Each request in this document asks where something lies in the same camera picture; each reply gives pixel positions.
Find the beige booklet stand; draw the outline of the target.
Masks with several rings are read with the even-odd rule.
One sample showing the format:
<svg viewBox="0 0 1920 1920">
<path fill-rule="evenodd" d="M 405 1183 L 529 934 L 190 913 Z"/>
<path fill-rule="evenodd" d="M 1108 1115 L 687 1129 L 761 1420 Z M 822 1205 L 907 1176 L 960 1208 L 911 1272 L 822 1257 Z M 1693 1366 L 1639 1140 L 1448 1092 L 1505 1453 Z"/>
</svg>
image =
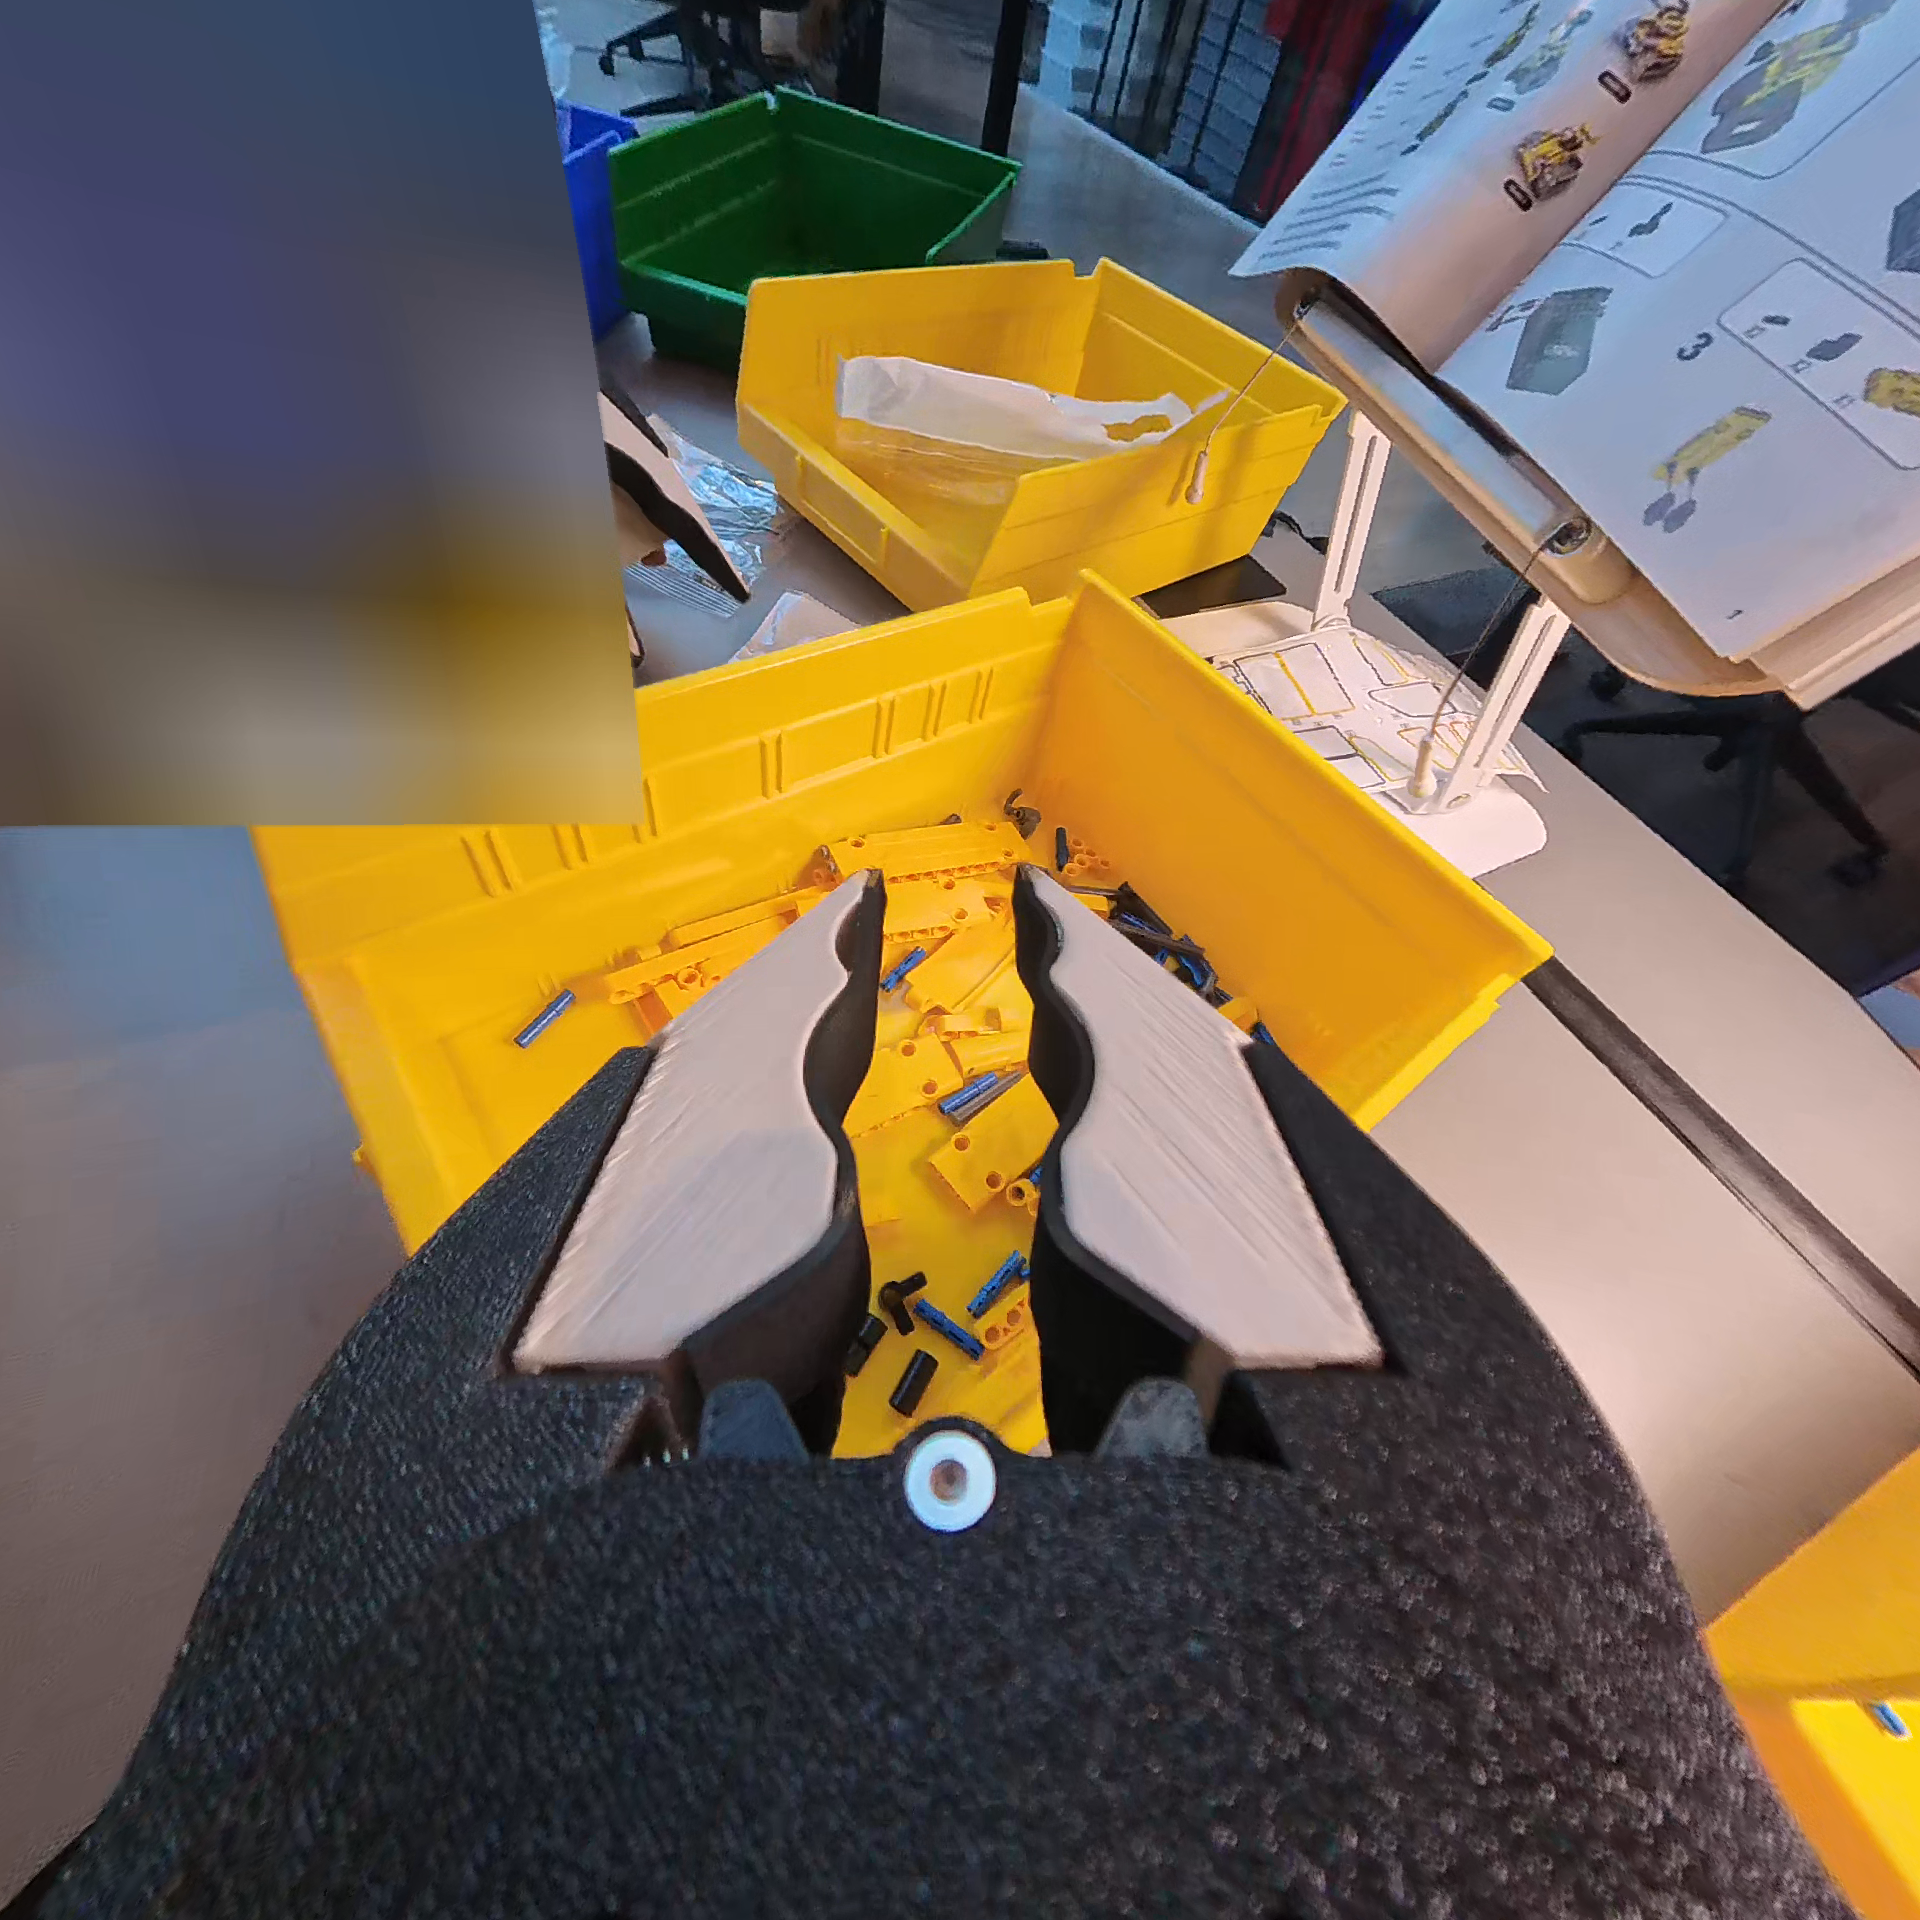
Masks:
<svg viewBox="0 0 1920 1920">
<path fill-rule="evenodd" d="M 1745 657 L 1719 656 L 1544 469 L 1407 356 L 1333 279 L 1285 271 L 1277 317 L 1307 367 L 1353 406 L 1351 454 L 1313 619 L 1345 619 L 1391 447 L 1540 596 L 1523 616 L 1444 773 L 1433 764 L 1437 720 L 1428 721 L 1404 783 L 1412 813 L 1441 819 L 1477 800 L 1494 777 L 1552 648 L 1569 628 L 1632 681 L 1712 699 L 1783 692 L 1800 708 L 1916 648 L 1916 561 L 1909 559 L 1797 635 Z"/>
</svg>

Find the yellow storage bin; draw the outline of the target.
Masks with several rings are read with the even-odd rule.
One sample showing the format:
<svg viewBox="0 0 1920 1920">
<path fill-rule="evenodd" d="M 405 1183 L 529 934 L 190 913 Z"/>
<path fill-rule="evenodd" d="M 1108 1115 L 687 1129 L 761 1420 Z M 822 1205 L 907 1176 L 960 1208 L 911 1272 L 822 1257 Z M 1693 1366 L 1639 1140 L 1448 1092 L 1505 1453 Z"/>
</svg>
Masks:
<svg viewBox="0 0 1920 1920">
<path fill-rule="evenodd" d="M 901 355 L 1083 400 L 1225 400 L 1151 447 L 998 481 L 929 484 L 832 447 L 838 360 Z M 756 279 L 741 446 L 781 501 L 911 611 L 1089 568 L 1145 593 L 1246 558 L 1343 400 L 1321 377 L 1113 260 Z"/>
</svg>

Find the white printed sheet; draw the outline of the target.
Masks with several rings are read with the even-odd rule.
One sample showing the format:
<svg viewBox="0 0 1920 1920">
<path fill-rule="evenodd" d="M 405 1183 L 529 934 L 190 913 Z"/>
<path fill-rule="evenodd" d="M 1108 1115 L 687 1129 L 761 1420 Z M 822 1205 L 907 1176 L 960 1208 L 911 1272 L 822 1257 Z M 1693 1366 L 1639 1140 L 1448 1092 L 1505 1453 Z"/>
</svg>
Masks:
<svg viewBox="0 0 1920 1920">
<path fill-rule="evenodd" d="M 1531 805 L 1531 791 L 1543 782 L 1515 748 L 1503 749 L 1469 800 L 1417 811 L 1407 798 L 1417 752 L 1428 737 L 1433 779 L 1448 777 L 1480 705 L 1472 683 L 1447 692 L 1447 670 L 1365 630 L 1313 628 L 1307 608 L 1281 598 L 1176 614 L 1171 628 L 1469 877 L 1544 851 L 1547 825 Z"/>
</svg>

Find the shelf of coloured bins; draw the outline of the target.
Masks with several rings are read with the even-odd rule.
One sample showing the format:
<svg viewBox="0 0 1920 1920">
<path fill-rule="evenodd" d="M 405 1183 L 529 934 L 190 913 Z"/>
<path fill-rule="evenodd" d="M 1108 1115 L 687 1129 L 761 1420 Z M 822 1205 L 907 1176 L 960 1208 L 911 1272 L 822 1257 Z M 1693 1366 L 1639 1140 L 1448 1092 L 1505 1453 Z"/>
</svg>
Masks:
<svg viewBox="0 0 1920 1920">
<path fill-rule="evenodd" d="M 1430 3 L 1033 5 L 1021 77 L 1259 223 L 1430 12 Z"/>
</svg>

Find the blue storage bin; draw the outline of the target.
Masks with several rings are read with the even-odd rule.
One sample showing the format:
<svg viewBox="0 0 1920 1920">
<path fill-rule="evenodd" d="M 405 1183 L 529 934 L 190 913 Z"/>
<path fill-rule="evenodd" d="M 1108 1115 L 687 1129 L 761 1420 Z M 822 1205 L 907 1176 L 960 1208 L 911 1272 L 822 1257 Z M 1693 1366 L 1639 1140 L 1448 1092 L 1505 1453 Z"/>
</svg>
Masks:
<svg viewBox="0 0 1920 1920">
<path fill-rule="evenodd" d="M 633 140 L 633 126 L 614 112 L 559 100 L 558 128 L 591 339 L 600 341 L 629 312 L 620 289 L 608 158 Z"/>
</svg>

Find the green storage bin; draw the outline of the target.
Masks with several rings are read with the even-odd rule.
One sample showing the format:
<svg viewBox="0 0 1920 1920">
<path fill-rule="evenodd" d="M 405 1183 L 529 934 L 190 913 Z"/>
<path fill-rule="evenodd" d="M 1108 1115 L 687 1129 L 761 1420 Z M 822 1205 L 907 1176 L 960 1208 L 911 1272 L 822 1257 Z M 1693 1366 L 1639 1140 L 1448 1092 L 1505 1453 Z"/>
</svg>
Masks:
<svg viewBox="0 0 1920 1920">
<path fill-rule="evenodd" d="M 1019 161 L 781 87 L 612 148 L 614 284 L 662 355 L 735 367 L 753 281 L 996 256 Z"/>
</svg>

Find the pile of toy bricks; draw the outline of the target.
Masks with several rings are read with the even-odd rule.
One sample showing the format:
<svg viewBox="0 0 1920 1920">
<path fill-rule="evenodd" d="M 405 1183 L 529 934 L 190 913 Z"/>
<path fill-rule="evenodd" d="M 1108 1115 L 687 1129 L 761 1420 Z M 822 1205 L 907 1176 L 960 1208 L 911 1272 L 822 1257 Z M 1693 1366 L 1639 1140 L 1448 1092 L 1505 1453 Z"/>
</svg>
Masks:
<svg viewBox="0 0 1920 1920">
<path fill-rule="evenodd" d="M 832 879 L 884 876 L 877 1037 L 845 1119 L 873 1248 L 871 1313 L 847 1372 L 873 1369 L 896 1397 L 851 1390 L 847 1453 L 875 1453 L 910 1417 L 940 1409 L 1047 1452 L 1027 1260 L 1052 1111 L 1027 1067 L 1033 1011 L 1015 960 L 1021 827 L 1037 830 L 1039 813 L 1009 801 L 1004 823 L 951 816 L 828 844 L 798 887 L 670 928 L 587 990 L 655 1040 Z"/>
</svg>

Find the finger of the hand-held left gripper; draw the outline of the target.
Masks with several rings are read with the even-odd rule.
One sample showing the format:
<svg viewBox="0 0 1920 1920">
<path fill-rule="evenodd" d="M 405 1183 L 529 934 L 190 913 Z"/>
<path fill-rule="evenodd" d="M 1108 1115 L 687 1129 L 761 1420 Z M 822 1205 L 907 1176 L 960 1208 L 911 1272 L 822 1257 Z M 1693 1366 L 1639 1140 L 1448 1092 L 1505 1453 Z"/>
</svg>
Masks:
<svg viewBox="0 0 1920 1920">
<path fill-rule="evenodd" d="M 664 549 L 677 545 L 713 587 L 745 604 L 749 583 L 720 543 L 675 457 L 653 427 L 606 388 L 600 432 L 620 565 L 662 565 Z"/>
</svg>

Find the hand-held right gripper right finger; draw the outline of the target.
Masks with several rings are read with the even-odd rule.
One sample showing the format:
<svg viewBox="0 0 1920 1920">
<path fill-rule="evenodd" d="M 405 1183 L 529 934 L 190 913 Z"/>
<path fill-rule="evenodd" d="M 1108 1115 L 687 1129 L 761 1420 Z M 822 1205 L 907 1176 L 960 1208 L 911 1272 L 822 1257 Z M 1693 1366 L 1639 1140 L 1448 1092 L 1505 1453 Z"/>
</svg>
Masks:
<svg viewBox="0 0 1920 1920">
<path fill-rule="evenodd" d="M 1385 1347 L 1241 1037 L 1060 883 L 1015 879 L 1039 1155 L 1029 1305 L 1044 1409 L 1172 1381 L 1377 1372 Z"/>
</svg>

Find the black chair base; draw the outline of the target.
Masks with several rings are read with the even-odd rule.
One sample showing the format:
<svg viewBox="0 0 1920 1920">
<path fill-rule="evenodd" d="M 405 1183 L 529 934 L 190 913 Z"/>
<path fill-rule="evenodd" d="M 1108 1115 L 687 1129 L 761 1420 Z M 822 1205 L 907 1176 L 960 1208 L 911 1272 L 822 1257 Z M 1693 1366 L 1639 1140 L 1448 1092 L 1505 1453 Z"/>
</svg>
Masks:
<svg viewBox="0 0 1920 1920">
<path fill-rule="evenodd" d="M 1884 873 L 1888 839 L 1814 744 L 1808 716 L 1783 692 L 1685 694 L 1657 710 L 1589 716 L 1566 726 L 1553 748 L 1581 764 L 1595 736 L 1701 737 L 1712 742 L 1701 760 L 1705 773 L 1737 771 L 1739 820 L 1719 877 L 1732 895 L 1745 892 L 1776 774 L 1787 774 L 1853 841 L 1856 847 L 1830 863 L 1837 885 L 1859 889 Z"/>
</svg>

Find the small clear bag white label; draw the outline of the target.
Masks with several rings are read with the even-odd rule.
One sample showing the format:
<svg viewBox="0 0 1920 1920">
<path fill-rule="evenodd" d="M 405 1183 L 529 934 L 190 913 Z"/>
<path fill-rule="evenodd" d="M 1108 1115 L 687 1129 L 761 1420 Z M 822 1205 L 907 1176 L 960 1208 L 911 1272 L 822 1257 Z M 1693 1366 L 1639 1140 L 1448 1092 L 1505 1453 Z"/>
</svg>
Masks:
<svg viewBox="0 0 1920 1920">
<path fill-rule="evenodd" d="M 644 416 L 644 422 L 664 446 L 721 553 L 741 581 L 753 587 L 765 567 L 781 558 L 796 517 L 776 499 L 773 481 L 718 460 L 661 416 Z M 622 583 L 630 593 L 661 593 L 718 616 L 742 608 L 742 600 L 670 539 L 662 542 L 657 565 L 627 565 Z"/>
</svg>

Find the yellow bin with bricks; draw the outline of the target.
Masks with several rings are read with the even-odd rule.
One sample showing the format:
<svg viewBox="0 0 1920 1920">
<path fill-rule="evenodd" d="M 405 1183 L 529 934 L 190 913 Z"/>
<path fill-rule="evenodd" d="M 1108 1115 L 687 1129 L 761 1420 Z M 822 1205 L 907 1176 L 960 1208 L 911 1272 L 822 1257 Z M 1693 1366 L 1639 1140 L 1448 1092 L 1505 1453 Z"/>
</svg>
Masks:
<svg viewBox="0 0 1920 1920">
<path fill-rule="evenodd" d="M 636 823 L 252 830 L 409 1252 L 606 1057 L 657 1040 L 587 997 L 606 972 L 855 835 L 1037 809 L 1083 904 L 1127 889 L 1125 918 L 1196 944 L 1251 1001 L 1229 1029 L 1357 1124 L 1549 953 L 1093 579 L 641 688 L 636 716 Z"/>
<path fill-rule="evenodd" d="M 1916 1526 L 1837 1517 L 1727 1607 L 1707 1646 L 1847 1901 L 1916 1917 Z"/>
</svg>

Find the instruction booklet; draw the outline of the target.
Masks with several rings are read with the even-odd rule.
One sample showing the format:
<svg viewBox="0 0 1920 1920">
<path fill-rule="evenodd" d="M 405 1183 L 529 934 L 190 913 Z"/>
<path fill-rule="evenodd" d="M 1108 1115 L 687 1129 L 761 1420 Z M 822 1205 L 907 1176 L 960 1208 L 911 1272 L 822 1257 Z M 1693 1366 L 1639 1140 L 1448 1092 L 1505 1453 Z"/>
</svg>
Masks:
<svg viewBox="0 0 1920 1920">
<path fill-rule="evenodd" d="M 1918 5 L 1437 5 L 1233 260 L 1321 271 L 1727 657 L 1916 561 Z"/>
</svg>

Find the grey desk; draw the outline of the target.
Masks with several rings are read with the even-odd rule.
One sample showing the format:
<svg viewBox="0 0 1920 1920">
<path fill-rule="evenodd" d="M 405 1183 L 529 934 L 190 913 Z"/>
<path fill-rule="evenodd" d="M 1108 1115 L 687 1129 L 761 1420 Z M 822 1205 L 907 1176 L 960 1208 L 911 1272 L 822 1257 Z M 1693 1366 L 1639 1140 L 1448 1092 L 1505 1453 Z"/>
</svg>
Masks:
<svg viewBox="0 0 1920 1920">
<path fill-rule="evenodd" d="M 1861 1264 L 1916 1293 L 1916 1069 L 1540 736 L 1492 877 Z M 1916 1374 L 1511 991 L 1375 1139 L 1515 1283 L 1705 1617 L 1916 1452 Z M 4 830 L 4 1895 L 99 1813 L 271 1443 L 399 1246 L 236 827 Z"/>
</svg>

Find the large clear bag white label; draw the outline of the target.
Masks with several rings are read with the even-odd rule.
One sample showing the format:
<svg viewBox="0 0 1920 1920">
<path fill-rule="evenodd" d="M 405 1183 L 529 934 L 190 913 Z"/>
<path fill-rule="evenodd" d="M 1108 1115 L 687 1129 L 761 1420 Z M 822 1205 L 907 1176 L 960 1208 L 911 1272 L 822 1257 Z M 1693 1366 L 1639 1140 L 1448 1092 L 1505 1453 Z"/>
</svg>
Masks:
<svg viewBox="0 0 1920 1920">
<path fill-rule="evenodd" d="M 1083 400 L 913 356 L 857 355 L 833 373 L 832 447 L 847 463 L 902 469 L 929 484 L 998 481 L 1158 446 L 1222 400 L 1222 390 L 1199 404 L 1175 393 Z"/>
</svg>

